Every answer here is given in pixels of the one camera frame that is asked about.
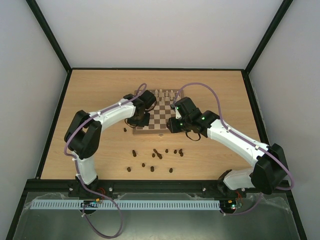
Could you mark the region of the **dark knight piece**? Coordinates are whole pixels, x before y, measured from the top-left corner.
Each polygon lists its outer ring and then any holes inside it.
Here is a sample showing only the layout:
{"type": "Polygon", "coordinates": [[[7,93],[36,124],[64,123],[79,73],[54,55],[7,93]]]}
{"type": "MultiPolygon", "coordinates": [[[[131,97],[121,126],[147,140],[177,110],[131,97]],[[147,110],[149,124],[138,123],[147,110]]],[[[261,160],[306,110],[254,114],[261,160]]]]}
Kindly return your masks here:
{"type": "Polygon", "coordinates": [[[180,155],[181,157],[184,156],[184,153],[183,153],[183,149],[182,149],[182,148],[178,151],[178,153],[179,153],[179,155],[180,155]]]}

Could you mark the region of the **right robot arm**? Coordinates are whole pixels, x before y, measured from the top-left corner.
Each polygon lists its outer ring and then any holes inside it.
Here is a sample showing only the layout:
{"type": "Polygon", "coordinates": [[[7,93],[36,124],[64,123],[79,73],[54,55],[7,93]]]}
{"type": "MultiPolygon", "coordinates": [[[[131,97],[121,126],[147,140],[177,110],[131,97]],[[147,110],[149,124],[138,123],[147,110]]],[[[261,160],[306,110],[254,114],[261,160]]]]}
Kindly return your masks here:
{"type": "Polygon", "coordinates": [[[194,132],[199,137],[217,141],[241,156],[250,168],[227,170],[218,183],[218,191],[229,196],[237,189],[255,188],[270,195],[280,189],[281,182],[288,175],[286,157],[283,148],[274,143],[267,145],[253,140],[235,128],[223,122],[214,112],[201,112],[189,97],[171,104],[175,116],[166,123],[171,133],[194,132]]]}

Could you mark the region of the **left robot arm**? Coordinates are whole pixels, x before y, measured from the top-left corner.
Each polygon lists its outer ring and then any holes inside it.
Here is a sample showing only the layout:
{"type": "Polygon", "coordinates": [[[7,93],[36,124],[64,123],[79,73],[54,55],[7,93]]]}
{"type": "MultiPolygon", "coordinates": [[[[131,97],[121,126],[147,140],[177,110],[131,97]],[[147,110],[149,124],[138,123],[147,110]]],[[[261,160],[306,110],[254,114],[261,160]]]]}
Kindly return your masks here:
{"type": "Polygon", "coordinates": [[[71,151],[75,161],[76,177],[87,186],[97,180],[94,154],[98,150],[101,133],[122,120],[133,126],[147,126],[149,110],[156,102],[154,94],[145,90],[138,95],[127,94],[117,103],[99,111],[88,113],[79,110],[64,136],[64,148],[71,151]]]}

